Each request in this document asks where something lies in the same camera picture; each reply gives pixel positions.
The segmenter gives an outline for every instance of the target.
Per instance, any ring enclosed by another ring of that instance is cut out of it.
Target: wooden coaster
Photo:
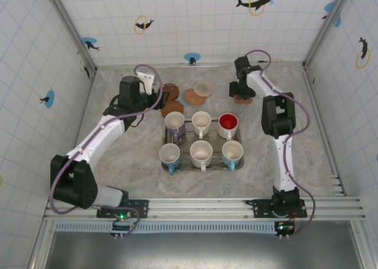
[[[161,115],[165,118],[166,115],[172,111],[178,111],[184,113],[184,106],[179,101],[169,101],[165,104],[165,107],[160,110]]]
[[[169,92],[170,96],[168,97],[168,101],[173,101],[178,97],[178,94],[180,93],[180,90],[175,84],[164,84],[163,85],[163,91]]]
[[[253,102],[253,98],[243,99],[241,96],[234,96],[234,102],[238,105],[248,105]]]
[[[205,103],[206,98],[204,96],[198,96],[193,89],[189,89],[185,92],[185,100],[191,105],[202,105]]]

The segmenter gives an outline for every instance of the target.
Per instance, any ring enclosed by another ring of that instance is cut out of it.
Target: marble table surface
[[[229,97],[229,82],[236,80],[235,68],[184,67],[157,69],[163,83],[175,83],[188,89],[198,80],[214,84],[214,92],[201,106],[184,108],[185,118],[206,111],[212,118],[225,112],[235,114],[240,122],[240,135],[245,150],[244,166],[228,170],[182,171],[170,176],[161,167],[164,118],[160,111],[148,112],[137,128],[129,128],[100,159],[94,176],[99,184],[129,192],[130,197],[268,197],[272,195],[272,152],[269,137],[261,128],[262,98],[250,105],[237,105]],[[78,142],[99,122],[110,100],[119,93],[122,76],[133,75],[133,69],[99,70],[84,113]],[[267,77],[284,92],[292,92],[310,111],[313,110],[299,67],[293,64],[271,65]],[[306,124],[305,114],[296,107],[296,130]],[[309,129],[292,141],[294,173],[297,181],[314,196],[331,196],[331,169],[325,155],[315,120]]]

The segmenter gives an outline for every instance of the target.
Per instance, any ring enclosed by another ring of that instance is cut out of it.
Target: gray floor
[[[57,233],[46,268],[335,269],[361,268],[347,222],[314,222],[279,241],[264,234]]]
[[[240,121],[245,149],[245,164],[234,173],[222,171],[176,172],[170,176],[161,168],[158,152],[162,145],[164,119],[160,111],[145,115],[137,128],[129,128],[105,152],[94,176],[99,184],[127,190],[131,197],[267,197],[272,194],[272,162],[269,138],[261,129],[262,97],[240,106],[228,97],[229,83],[236,80],[235,68],[188,67],[157,69],[164,83],[175,83],[181,90],[197,80],[214,83],[214,93],[202,106],[184,109],[186,118],[200,110],[213,118],[225,112],[234,113]],[[132,69],[99,70],[94,80],[79,133],[79,142],[99,122],[110,100],[119,93],[122,76]],[[299,68],[295,65],[271,65],[266,71],[270,80],[284,92],[292,92],[310,114],[311,104]],[[305,125],[304,113],[296,108],[296,129]],[[316,122],[293,139],[292,152],[297,180],[314,196],[331,196],[331,170]]]

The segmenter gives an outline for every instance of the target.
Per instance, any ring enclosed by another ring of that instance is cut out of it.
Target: enclosure wall
[[[98,66],[231,63],[254,48],[304,61],[333,1],[62,0]]]
[[[310,67],[348,195],[360,195],[378,241],[378,0],[348,0]]]
[[[48,0],[0,0],[0,268],[27,265],[50,161],[73,145],[90,84],[76,52]]]

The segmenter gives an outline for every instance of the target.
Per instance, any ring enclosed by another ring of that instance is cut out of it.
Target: mug rack
[[[194,132],[193,123],[190,119],[185,120],[185,132],[179,138],[178,142],[174,141],[173,136],[168,132],[164,126],[164,135],[163,135],[163,145],[168,143],[177,144],[181,151],[180,163],[176,167],[176,171],[201,171],[200,168],[193,165],[191,162],[190,156],[190,146],[199,141],[199,136]],[[213,156],[211,157],[211,163],[206,167],[206,171],[211,170],[229,170],[229,167],[222,162],[222,146],[227,140],[218,135],[218,118],[212,119],[210,124],[210,129],[206,135],[203,137],[204,141],[210,143],[213,147]],[[240,138],[239,128],[236,130],[236,133],[232,140],[235,140],[242,144]],[[168,167],[164,164],[161,164],[162,168],[165,171],[169,171]],[[239,164],[235,166],[235,170],[242,168],[244,165],[244,156],[240,159]]]

